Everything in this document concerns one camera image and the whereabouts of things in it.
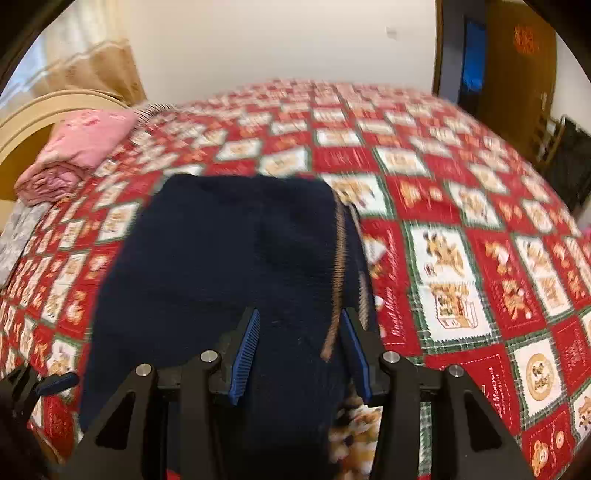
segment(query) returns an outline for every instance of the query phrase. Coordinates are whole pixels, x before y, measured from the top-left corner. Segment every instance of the headboard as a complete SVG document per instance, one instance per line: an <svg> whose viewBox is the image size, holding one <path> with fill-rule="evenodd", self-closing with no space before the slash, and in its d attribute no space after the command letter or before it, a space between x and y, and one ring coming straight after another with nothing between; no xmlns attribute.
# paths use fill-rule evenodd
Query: headboard
<svg viewBox="0 0 591 480"><path fill-rule="evenodd" d="M61 90L41 96L0 122L0 231L16 201L13 185L35 161L54 124L81 109L127 108L115 94L96 90Z"/></svg>

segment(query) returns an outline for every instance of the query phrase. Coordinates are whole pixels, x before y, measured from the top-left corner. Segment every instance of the red quilt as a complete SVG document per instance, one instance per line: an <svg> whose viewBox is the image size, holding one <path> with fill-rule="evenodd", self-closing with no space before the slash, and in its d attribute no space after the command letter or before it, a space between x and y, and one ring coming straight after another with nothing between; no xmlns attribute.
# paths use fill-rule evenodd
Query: red quilt
<svg viewBox="0 0 591 480"><path fill-rule="evenodd" d="M591 245L513 148L455 106L389 86L277 80L153 117L38 224L1 293L1 373L25 360L84 373L100 283L179 172L328 182L362 215L384 345L463 365L536 476L566 468L591 424ZM64 457L79 394L42 399L32 418Z"/></svg>

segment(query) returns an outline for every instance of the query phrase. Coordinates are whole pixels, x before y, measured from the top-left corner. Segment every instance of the pink blanket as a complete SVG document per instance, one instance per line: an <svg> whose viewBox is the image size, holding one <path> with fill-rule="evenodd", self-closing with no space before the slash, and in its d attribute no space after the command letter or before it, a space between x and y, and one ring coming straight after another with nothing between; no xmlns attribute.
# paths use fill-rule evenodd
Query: pink blanket
<svg viewBox="0 0 591 480"><path fill-rule="evenodd" d="M78 110L68 115L14 184L27 205L56 202L86 180L129 133L132 110Z"/></svg>

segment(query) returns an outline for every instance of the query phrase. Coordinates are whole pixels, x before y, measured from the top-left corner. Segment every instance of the beige curtain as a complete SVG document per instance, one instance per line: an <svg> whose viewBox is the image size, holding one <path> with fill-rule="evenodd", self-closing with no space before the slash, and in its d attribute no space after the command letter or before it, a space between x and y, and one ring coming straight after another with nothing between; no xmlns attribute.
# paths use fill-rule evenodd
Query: beige curtain
<svg viewBox="0 0 591 480"><path fill-rule="evenodd" d="M75 0L51 23L0 96L0 118L38 96L77 88L109 92L129 105L145 100L119 0Z"/></svg>

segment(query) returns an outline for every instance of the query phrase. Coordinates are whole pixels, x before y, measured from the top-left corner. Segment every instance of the door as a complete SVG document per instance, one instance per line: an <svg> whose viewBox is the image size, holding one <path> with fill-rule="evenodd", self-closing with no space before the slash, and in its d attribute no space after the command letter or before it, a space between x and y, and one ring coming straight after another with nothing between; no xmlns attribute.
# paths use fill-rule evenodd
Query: door
<svg viewBox="0 0 591 480"><path fill-rule="evenodd" d="M556 34L530 7L492 1L486 13L485 79L478 118L528 160L540 113L550 113Z"/></svg>

